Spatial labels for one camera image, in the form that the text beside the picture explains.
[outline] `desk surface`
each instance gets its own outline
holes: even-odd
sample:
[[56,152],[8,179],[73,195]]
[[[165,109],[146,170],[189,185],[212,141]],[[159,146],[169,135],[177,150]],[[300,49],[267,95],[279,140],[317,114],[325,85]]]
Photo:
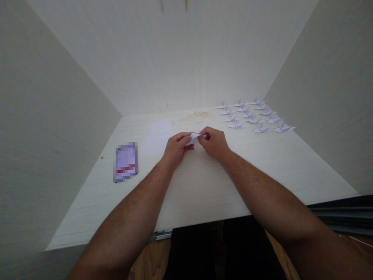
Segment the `desk surface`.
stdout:
[[[223,130],[234,152],[282,183],[305,204],[358,196],[294,131],[254,134],[251,133],[256,128],[253,124],[241,129],[228,128],[229,123],[222,121],[225,116],[219,115],[221,112],[204,108],[122,117],[46,250],[89,242],[111,210],[162,157],[162,152],[149,153],[149,141],[146,140],[150,125],[161,119],[170,121],[173,134],[181,131],[198,133],[205,126]],[[264,127],[275,128],[277,125],[264,124]],[[138,143],[139,173],[126,182],[115,184],[115,148],[126,142]],[[222,166],[196,144],[194,151],[185,154],[173,175],[155,230],[248,214]]]

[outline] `paper crane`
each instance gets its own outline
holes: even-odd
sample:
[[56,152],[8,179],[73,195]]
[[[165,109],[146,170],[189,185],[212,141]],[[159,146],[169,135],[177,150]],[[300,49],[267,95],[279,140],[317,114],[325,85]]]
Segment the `paper crane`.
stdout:
[[278,123],[279,121],[282,121],[282,119],[280,119],[280,118],[276,118],[276,112],[271,112],[271,113],[269,114],[269,117],[270,117],[271,119],[269,119],[269,120],[267,121],[267,123]]
[[261,119],[257,120],[257,119],[249,119],[248,122],[252,123],[252,124],[259,124],[259,123],[263,123]]
[[233,113],[229,113],[228,116],[229,116],[229,119],[225,119],[224,121],[232,121],[232,122],[234,122],[234,121],[240,120],[239,118],[237,118],[237,116],[233,116]]
[[230,128],[241,128],[243,126],[245,126],[245,124],[237,124],[237,121],[234,121],[233,124],[230,124],[227,127],[230,127]]
[[243,118],[244,117],[248,117],[249,119],[254,119],[255,118],[255,113],[254,112],[250,113],[250,108],[246,109],[244,111],[244,113],[245,113],[245,115],[243,116]]
[[254,102],[251,102],[249,103],[250,105],[262,105],[264,103],[264,101],[258,101],[258,99],[256,98],[254,100]]
[[226,109],[226,111],[225,112],[223,112],[223,113],[220,113],[220,115],[229,115],[229,114],[232,114],[232,113],[234,113],[235,111],[233,111],[233,110],[228,110],[228,108]]
[[268,106],[265,106],[264,105],[264,103],[262,103],[262,104],[260,104],[260,105],[258,105],[259,107],[257,107],[257,108],[255,108],[256,110],[268,110],[268,109],[270,109],[270,107],[268,107]]
[[295,126],[285,126],[285,122],[283,121],[281,126],[273,129],[272,131],[273,132],[286,132],[286,131],[293,130],[294,128],[296,128],[296,127]]
[[252,131],[252,133],[264,133],[268,130],[269,130],[269,128],[263,129],[263,123],[261,123],[260,126],[258,126],[258,128],[254,129]]
[[242,103],[241,104],[241,106],[240,106],[240,108],[237,110],[237,112],[244,112],[245,110],[247,110],[245,107],[246,107],[246,105],[245,105],[246,103]]
[[241,107],[241,108],[242,108],[242,106],[245,107],[246,105],[249,105],[249,103],[248,102],[241,103],[241,99],[240,99],[240,101],[238,101],[237,104],[233,104],[233,106],[235,106],[235,107]]
[[228,109],[229,107],[231,107],[230,105],[224,105],[224,101],[223,101],[223,105],[222,106],[217,106],[216,108],[217,109]]
[[270,108],[266,108],[266,109],[263,109],[263,111],[261,113],[259,113],[259,115],[262,115],[262,116],[269,116],[270,114],[272,114],[273,112],[270,112]]

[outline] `wooden floor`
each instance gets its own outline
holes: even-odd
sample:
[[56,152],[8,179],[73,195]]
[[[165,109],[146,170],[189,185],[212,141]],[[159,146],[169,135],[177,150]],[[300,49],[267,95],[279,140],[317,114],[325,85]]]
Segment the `wooden floor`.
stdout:
[[[299,275],[294,268],[291,260],[287,256],[281,245],[270,235],[268,238],[272,243],[274,251],[285,271],[288,280],[299,280]],[[367,259],[373,265],[373,248],[362,244],[348,236],[341,235],[349,246],[354,248],[360,255]],[[357,237],[359,240],[373,245],[373,240],[369,238]],[[171,239],[155,241],[144,248],[141,255],[131,268],[130,280],[161,280],[166,272],[168,254],[171,248]]]

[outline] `pixelated object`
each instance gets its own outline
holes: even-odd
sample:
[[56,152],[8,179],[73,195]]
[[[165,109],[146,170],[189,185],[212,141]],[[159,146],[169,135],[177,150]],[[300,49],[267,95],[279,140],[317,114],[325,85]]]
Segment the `pixelated object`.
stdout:
[[137,142],[116,148],[114,182],[125,182],[138,173]]

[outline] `hairy forearm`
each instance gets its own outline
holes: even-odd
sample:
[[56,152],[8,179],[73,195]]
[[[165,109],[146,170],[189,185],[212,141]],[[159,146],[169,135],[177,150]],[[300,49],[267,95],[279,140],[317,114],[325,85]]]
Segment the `hairy forearm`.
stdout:
[[370,278],[372,267],[283,185],[233,152],[221,163],[250,212],[285,248],[302,279]]
[[304,238],[325,225],[287,188],[230,152],[222,158],[250,212],[279,241]]
[[94,267],[97,273],[115,271],[116,275],[128,272],[154,231],[173,171],[159,162],[104,220],[77,267]]

